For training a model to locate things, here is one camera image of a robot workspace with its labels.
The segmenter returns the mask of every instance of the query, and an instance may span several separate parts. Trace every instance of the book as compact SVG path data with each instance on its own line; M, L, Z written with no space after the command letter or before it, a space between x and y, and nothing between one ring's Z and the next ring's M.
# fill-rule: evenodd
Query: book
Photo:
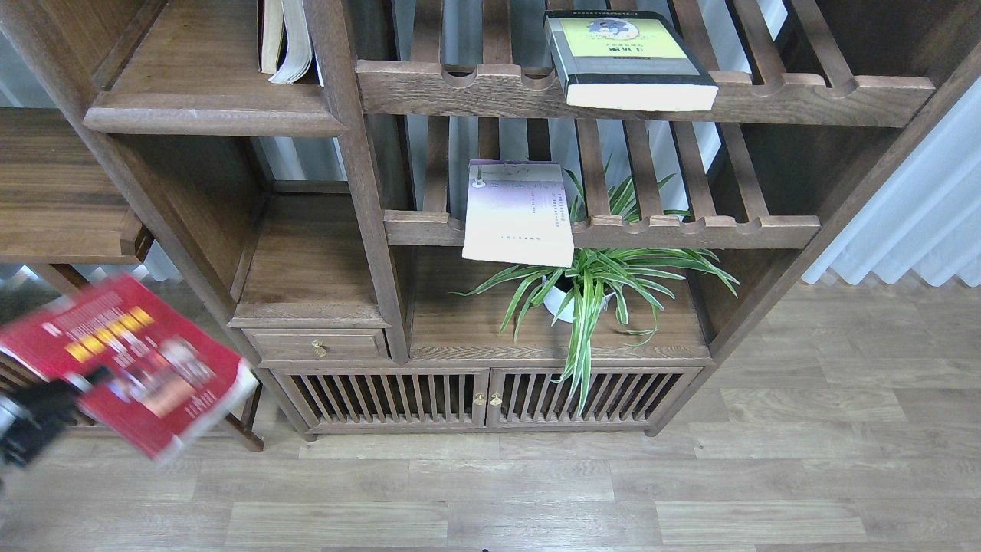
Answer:
M470 161L466 219L463 258L572 264L572 226L558 163Z
M246 360L128 274L0 329L0 351L49 381L109 368L113 377L78 407L157 463L172 459L257 385Z
M266 0L279 1L283 8L283 21L286 32L286 53L283 62L271 77L270 83L295 83L310 71L313 63L313 44L310 42L310 30L303 12L302 0Z
M285 46L283 0L259 0L259 73L272 75L280 66Z
M566 103L708 111L718 85L660 14L549 10L548 46Z

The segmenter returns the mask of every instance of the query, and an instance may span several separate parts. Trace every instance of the laminate floorboard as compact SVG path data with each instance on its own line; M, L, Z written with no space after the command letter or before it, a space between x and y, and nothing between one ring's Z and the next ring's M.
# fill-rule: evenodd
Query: laminate floorboard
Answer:
M8 288L8 312L51 295ZM3 474L0 551L981 552L979 310L959 285L796 286L654 438L307 443L268 396L262 453L205 438L158 469L69 435Z

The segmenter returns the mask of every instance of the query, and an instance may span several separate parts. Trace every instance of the white book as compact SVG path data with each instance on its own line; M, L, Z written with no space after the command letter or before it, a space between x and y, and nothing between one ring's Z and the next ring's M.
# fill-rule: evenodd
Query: white book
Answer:
M569 207L558 163L470 162L463 258L570 266Z

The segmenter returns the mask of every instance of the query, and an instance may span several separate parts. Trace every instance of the white flower pot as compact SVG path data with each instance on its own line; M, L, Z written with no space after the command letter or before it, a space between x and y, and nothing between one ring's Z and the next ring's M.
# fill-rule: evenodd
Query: white flower pot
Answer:
M566 295L567 292L563 292L562 290L552 286L552 288L548 290L548 293L545 294L544 305L545 308L548 309L548 312L551 312L552 315L554 315L558 311L558 309L562 306L562 302L565 301ZM613 297L612 293L607 294L606 296L603 297L602 310L606 310L606 306L609 304L610 299L612 299L612 297ZM575 317L576 317L576 300L573 299L572 301L569 302L569 304L565 305L565 308L562 309L562 312L559 312L558 319L562 320L563 322L569 322L571 324L573 318Z

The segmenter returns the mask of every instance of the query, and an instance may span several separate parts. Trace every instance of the drawer knob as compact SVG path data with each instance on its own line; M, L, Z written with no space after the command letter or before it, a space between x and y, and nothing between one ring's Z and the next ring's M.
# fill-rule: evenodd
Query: drawer knob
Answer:
M327 348L324 347L324 343L320 340L311 341L310 345L313 347L313 356L318 359L322 359L327 356Z

